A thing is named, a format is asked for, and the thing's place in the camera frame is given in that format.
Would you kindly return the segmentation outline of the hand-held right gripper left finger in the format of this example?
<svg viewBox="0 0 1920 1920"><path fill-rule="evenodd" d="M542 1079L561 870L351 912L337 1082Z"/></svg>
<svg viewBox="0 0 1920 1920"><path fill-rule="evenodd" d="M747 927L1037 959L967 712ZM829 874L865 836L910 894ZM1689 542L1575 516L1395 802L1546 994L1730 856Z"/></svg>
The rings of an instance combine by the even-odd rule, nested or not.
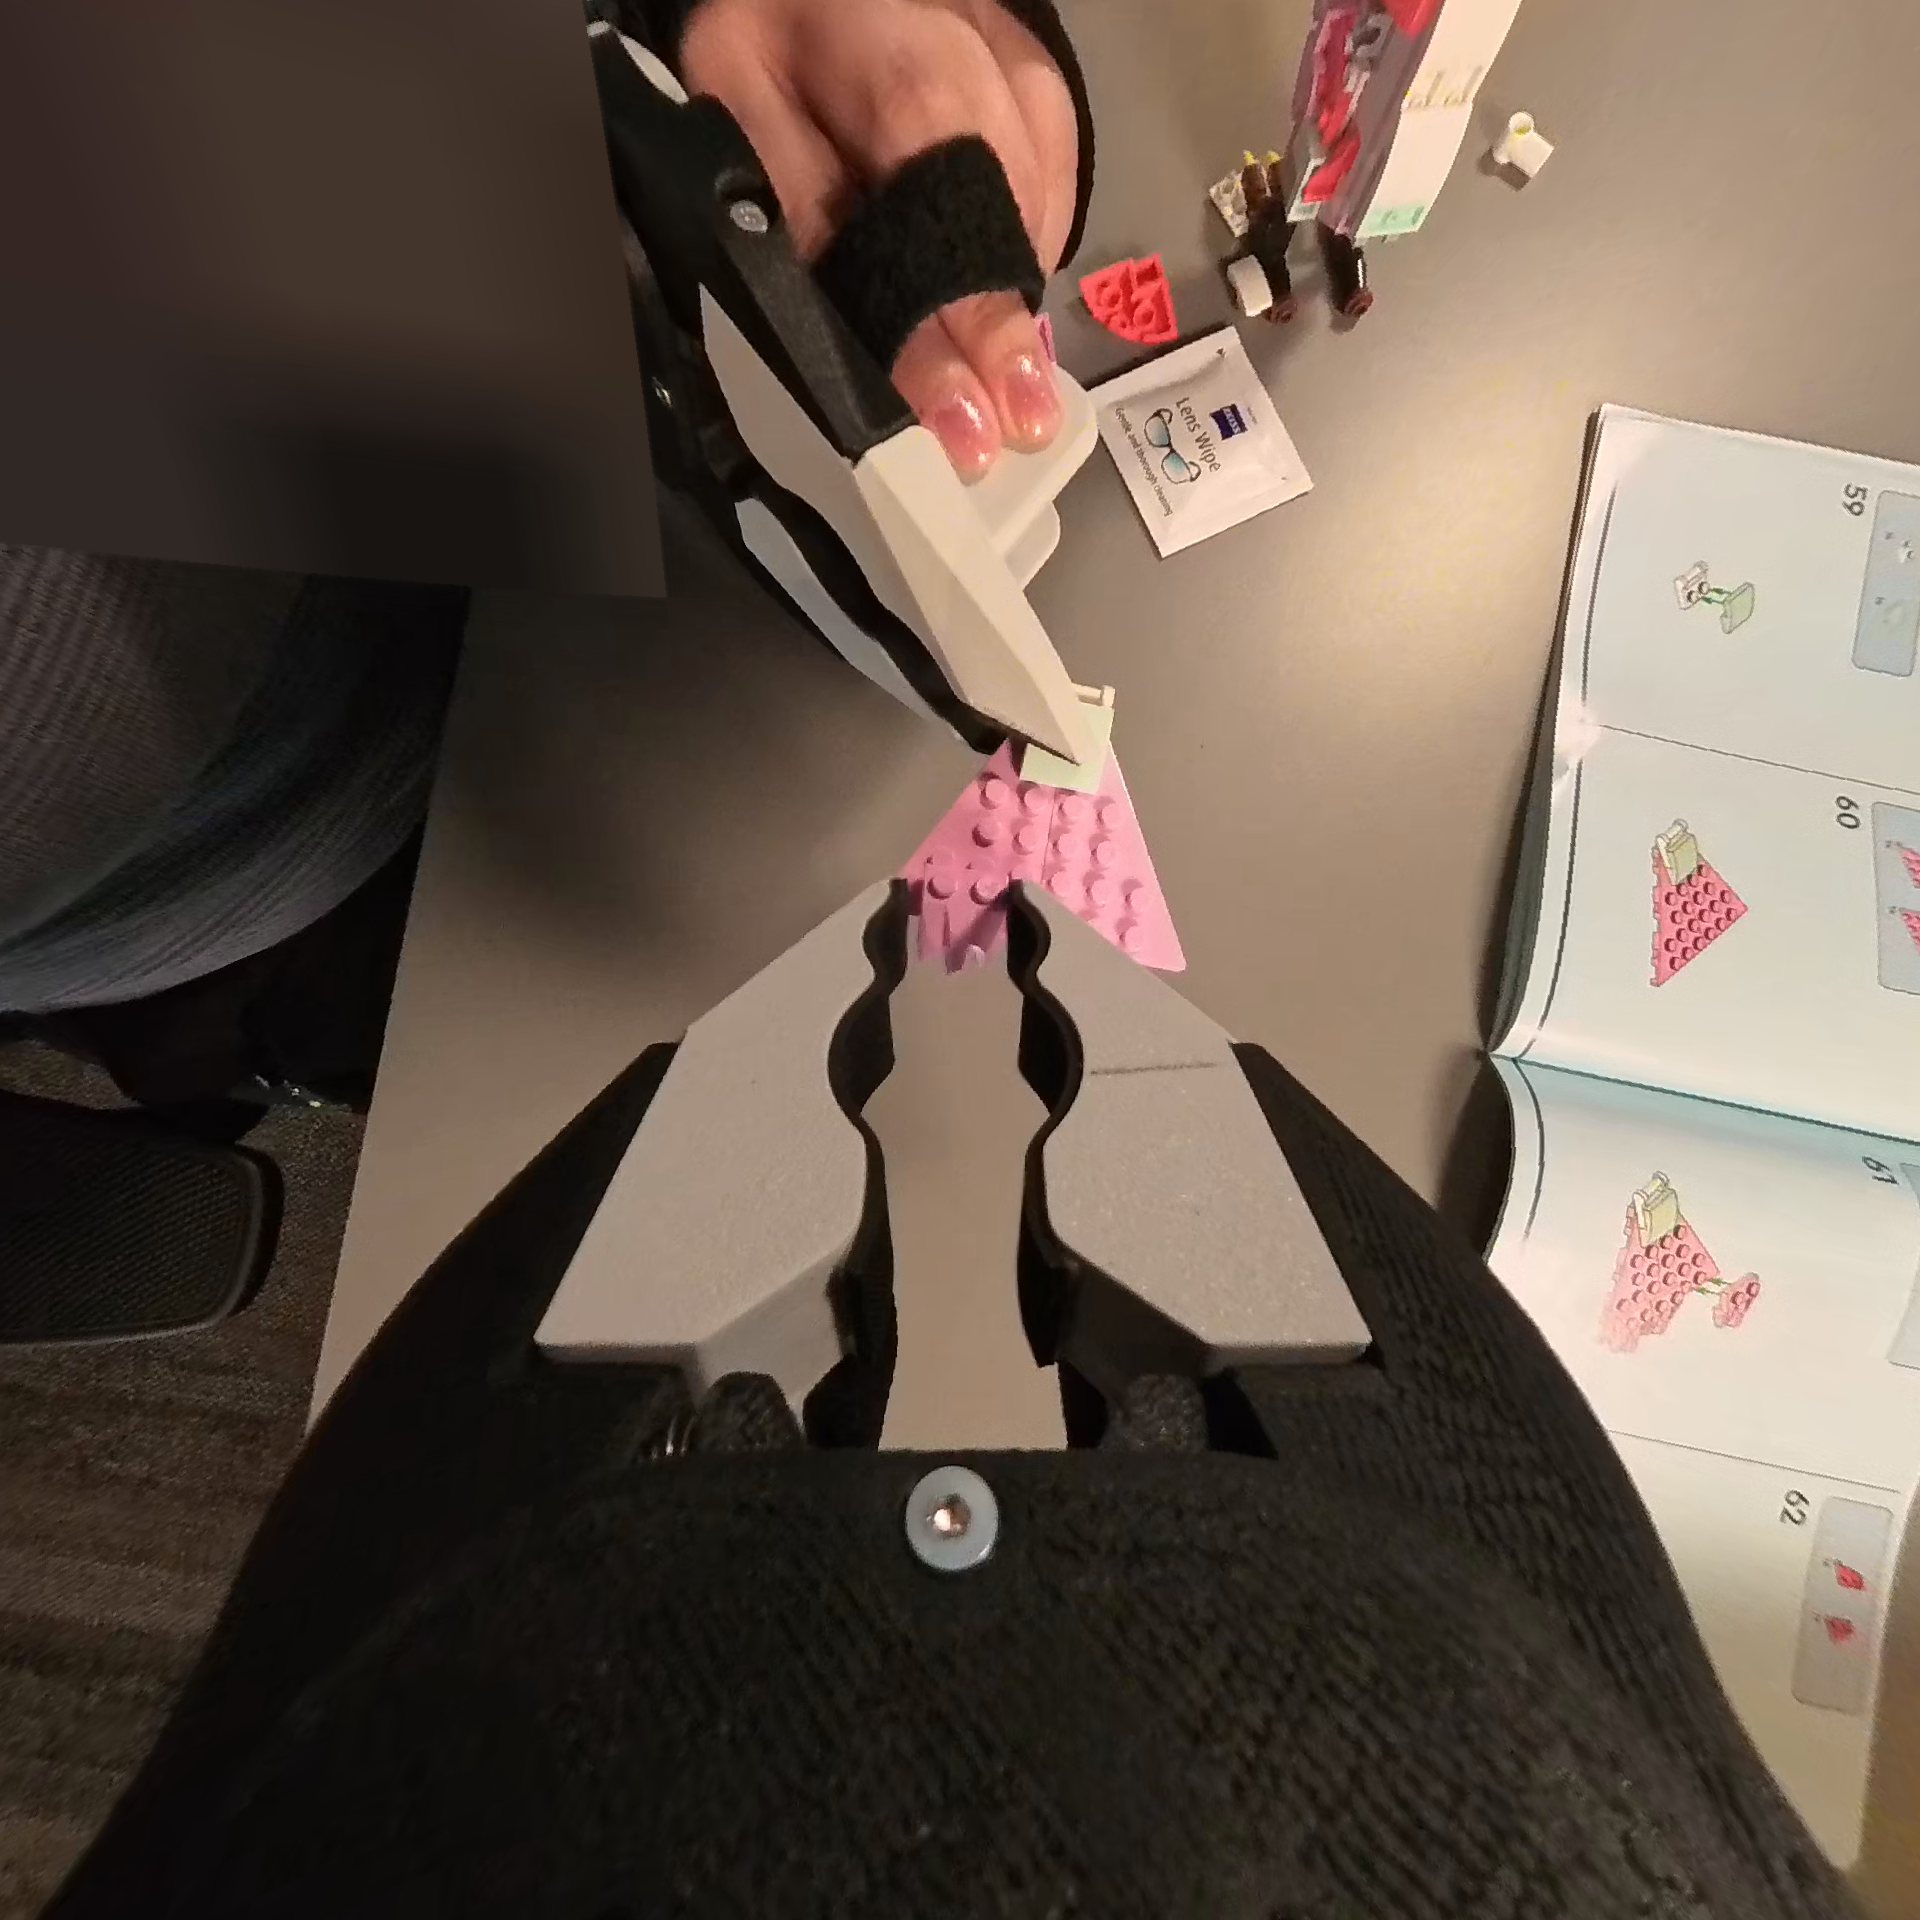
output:
<svg viewBox="0 0 1920 1920"><path fill-rule="evenodd" d="M687 1029L545 1310L549 1358L828 1374L854 1350L865 1229L889 1249L865 1110L903 973L882 880Z"/></svg>

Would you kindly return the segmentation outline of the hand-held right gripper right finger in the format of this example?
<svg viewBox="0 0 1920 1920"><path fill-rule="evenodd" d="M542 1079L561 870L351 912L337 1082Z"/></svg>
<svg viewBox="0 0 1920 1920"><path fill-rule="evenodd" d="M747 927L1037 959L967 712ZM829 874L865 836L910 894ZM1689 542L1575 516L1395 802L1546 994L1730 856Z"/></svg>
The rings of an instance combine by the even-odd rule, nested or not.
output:
<svg viewBox="0 0 1920 1920"><path fill-rule="evenodd" d="M1039 1364L1234 1374L1371 1336L1229 1032L1035 881L1005 895L1025 1151L1017 1298Z"/></svg>

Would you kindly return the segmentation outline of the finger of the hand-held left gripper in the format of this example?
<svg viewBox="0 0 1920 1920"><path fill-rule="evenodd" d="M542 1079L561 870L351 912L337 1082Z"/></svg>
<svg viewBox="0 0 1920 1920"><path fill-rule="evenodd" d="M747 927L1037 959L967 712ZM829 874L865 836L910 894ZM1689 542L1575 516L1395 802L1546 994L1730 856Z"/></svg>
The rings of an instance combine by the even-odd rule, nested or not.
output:
<svg viewBox="0 0 1920 1920"><path fill-rule="evenodd" d="M973 744L1019 737L967 709L910 620L853 482L878 442L921 424L833 313L738 320L700 302L701 345L726 421L747 449L732 511L750 557L818 634L873 686ZM1015 454L969 484L990 537L1025 588L1037 569L1037 460Z"/></svg>
<svg viewBox="0 0 1920 1920"><path fill-rule="evenodd" d="M1099 766L1098 721L942 442L910 424L868 449L853 482L950 693L1005 733Z"/></svg>

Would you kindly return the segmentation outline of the pink toy brick model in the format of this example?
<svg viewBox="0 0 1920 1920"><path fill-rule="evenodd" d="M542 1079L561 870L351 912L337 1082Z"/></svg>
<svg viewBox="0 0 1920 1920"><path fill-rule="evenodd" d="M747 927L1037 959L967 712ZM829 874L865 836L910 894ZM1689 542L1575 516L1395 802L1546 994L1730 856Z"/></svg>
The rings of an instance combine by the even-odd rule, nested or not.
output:
<svg viewBox="0 0 1920 1920"><path fill-rule="evenodd" d="M962 973L1003 946L1005 895L1039 886L1141 967L1186 968L1151 855L1113 749L1110 687L1078 687L1099 761L1005 743L901 866L914 956Z"/></svg>

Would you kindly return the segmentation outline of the person's left hand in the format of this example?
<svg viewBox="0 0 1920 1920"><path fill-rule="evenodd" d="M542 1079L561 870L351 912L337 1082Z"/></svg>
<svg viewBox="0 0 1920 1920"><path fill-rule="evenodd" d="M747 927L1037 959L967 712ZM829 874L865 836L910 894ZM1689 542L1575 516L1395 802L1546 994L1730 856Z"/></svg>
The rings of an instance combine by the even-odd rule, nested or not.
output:
<svg viewBox="0 0 1920 1920"><path fill-rule="evenodd" d="M1071 89L1003 4L708 1L690 12L679 68L750 140L810 264L913 157L958 137L994 152L1037 263L1053 271L1071 252ZM1039 326L1017 292L935 309L906 336L891 380L967 482L1062 424Z"/></svg>

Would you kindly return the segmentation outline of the white lens wipe packet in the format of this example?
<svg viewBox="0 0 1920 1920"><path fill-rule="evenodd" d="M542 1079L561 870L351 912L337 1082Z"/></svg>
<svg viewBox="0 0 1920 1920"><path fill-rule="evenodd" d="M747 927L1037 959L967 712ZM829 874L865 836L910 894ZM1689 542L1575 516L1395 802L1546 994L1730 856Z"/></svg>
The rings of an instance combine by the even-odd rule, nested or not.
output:
<svg viewBox="0 0 1920 1920"><path fill-rule="evenodd" d="M1101 445L1159 557L1175 557L1311 492L1236 326L1092 385Z"/></svg>

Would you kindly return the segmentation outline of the toy brick instruction booklet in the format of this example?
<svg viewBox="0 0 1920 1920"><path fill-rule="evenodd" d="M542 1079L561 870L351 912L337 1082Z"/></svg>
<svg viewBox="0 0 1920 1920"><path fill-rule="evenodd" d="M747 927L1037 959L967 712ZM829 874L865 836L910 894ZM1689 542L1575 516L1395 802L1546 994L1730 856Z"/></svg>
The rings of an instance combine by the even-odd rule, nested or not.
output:
<svg viewBox="0 0 1920 1920"><path fill-rule="evenodd" d="M1838 1866L1917 1460L1916 465L1590 421L1487 1044L1490 1266Z"/></svg>

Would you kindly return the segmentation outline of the dark ribbed cloth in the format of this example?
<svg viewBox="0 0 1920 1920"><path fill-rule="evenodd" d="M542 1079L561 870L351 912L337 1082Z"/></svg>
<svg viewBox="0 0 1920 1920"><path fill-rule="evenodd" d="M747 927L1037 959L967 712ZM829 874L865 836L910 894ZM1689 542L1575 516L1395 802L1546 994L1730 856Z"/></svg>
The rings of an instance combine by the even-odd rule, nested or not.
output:
<svg viewBox="0 0 1920 1920"><path fill-rule="evenodd" d="M470 590L2 548L2 1006L145 1001L426 820Z"/></svg>

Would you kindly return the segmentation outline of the red and white toy brick model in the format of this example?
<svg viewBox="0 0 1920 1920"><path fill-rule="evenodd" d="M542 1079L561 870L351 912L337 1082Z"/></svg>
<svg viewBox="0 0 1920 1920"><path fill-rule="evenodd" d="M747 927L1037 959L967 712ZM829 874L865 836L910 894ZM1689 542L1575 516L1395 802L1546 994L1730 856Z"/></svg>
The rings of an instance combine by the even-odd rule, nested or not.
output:
<svg viewBox="0 0 1920 1920"><path fill-rule="evenodd" d="M1518 14L1518 1L1311 4L1292 95L1289 220L1356 245L1418 232Z"/></svg>

